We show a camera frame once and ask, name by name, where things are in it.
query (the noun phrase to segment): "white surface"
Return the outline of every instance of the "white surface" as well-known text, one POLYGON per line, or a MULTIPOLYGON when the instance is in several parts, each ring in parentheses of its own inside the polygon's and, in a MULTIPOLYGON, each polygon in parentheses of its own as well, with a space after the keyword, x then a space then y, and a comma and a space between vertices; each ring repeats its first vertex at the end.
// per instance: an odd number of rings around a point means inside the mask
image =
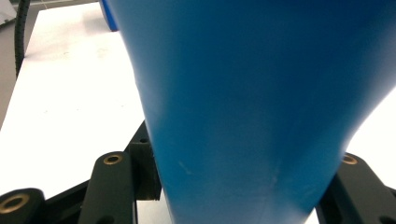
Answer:
MULTIPOLYGON (((393 91, 348 149, 393 188, 395 115, 393 91)), ((48 198, 87 180, 96 158, 124 150, 142 120, 120 34, 99 5, 41 11, 0 132, 0 195, 38 188, 48 198)), ((141 224, 171 223, 163 198, 138 211, 141 224)))
POLYGON ((17 12, 8 0, 0 0, 0 24, 15 19, 17 12))

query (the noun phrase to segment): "black metal frame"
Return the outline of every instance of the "black metal frame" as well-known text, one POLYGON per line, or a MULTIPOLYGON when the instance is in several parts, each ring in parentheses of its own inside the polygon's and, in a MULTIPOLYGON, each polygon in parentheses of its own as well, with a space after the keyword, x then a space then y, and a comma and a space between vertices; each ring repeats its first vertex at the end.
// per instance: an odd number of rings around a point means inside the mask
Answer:
MULTIPOLYGON (((136 200, 160 200, 161 182, 143 122, 124 152, 100 157, 90 180, 45 201, 39 189, 0 197, 0 223, 137 224, 136 200)), ((396 224, 396 190, 346 154, 316 206, 320 224, 396 224)))

